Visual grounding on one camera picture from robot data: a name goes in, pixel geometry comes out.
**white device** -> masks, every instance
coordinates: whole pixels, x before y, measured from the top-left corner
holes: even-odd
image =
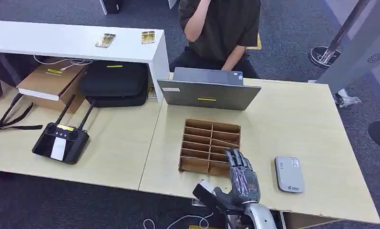
[[[279,189],[285,192],[303,193],[305,191],[305,184],[299,159],[296,157],[278,156],[274,161]]]

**white label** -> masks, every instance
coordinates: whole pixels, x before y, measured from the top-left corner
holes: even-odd
[[[293,166],[295,166],[295,167],[299,167],[299,162],[298,162],[298,160],[296,160],[296,159],[292,159],[292,160],[291,160],[291,163],[292,163]]]
[[[65,153],[66,139],[57,137],[52,146],[51,158],[62,161]]]
[[[180,92],[178,87],[162,87],[162,90],[165,92]]]

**cable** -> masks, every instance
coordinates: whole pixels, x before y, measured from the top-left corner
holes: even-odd
[[[187,217],[200,218],[201,220],[200,220],[200,223],[198,224],[198,225],[200,226],[200,228],[201,228],[201,229],[208,229],[208,227],[209,227],[209,222],[208,222],[208,220],[206,220],[206,218],[211,217],[213,214],[214,214],[214,213],[211,213],[210,215],[207,215],[207,216],[205,216],[205,217],[202,217],[202,216],[193,216],[193,215],[186,215],[186,216],[183,216],[183,217],[179,218],[178,220],[176,220],[176,221],[173,222],[172,224],[170,224],[170,226],[168,226],[167,229],[170,229],[175,223],[177,223],[177,222],[179,222],[180,220],[182,220],[182,219],[184,219],[184,218],[187,218]],[[145,219],[145,220],[144,220],[144,223],[143,223],[143,225],[144,225],[144,229],[148,229],[148,228],[145,226],[145,222],[146,222],[146,221],[150,221],[150,222],[153,224],[153,229],[155,229],[154,222],[153,222],[153,220],[151,220],[151,219]],[[205,227],[205,228],[203,228],[203,227],[201,226],[201,223],[202,223],[203,221],[206,222],[206,227]]]
[[[93,60],[88,60],[88,59],[74,59],[74,58],[67,58],[67,59],[63,59],[63,60],[60,60],[60,61],[57,61],[57,62],[53,62],[53,63],[44,63],[44,62],[41,62],[37,59],[37,57],[35,55],[34,56],[34,59],[38,62],[38,63],[41,63],[41,64],[45,64],[45,65],[52,65],[52,64],[57,64],[57,63],[61,63],[63,61],[70,61],[72,64],[67,66],[67,67],[64,67],[64,68],[61,68],[61,71],[65,71],[66,69],[74,66],[74,65],[78,65],[78,66],[83,66],[83,65],[88,65],[88,64],[91,64],[93,63]]]

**strap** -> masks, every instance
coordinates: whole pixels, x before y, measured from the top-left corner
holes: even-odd
[[[19,121],[23,120],[27,114],[30,112],[30,110],[32,109],[32,106],[33,104],[31,103],[31,105],[23,112],[22,115],[20,115],[19,117],[15,118],[13,121],[10,121],[8,123],[3,123],[4,122],[4,119],[7,117],[7,115],[9,114],[9,112],[11,111],[11,109],[15,106],[15,104],[21,99],[21,97],[23,96],[23,94],[21,93],[18,93],[13,101],[11,102],[10,104],[10,107],[7,109],[7,111],[4,113],[3,117],[0,119],[0,130],[5,130],[5,129],[10,129],[10,128],[14,128],[14,129],[19,129],[19,130],[39,130],[39,129],[42,129],[42,125],[26,125],[26,126],[9,126],[9,125],[13,125],[15,123],[18,123]]]

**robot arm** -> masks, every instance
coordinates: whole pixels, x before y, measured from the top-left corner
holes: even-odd
[[[214,188],[202,180],[195,187],[194,196],[213,212],[250,217],[255,229],[276,229],[270,210],[259,204],[260,188],[249,160],[237,149],[226,150],[225,153],[230,165],[232,190],[226,194],[221,188]],[[228,224],[232,229],[237,228],[233,222]]]

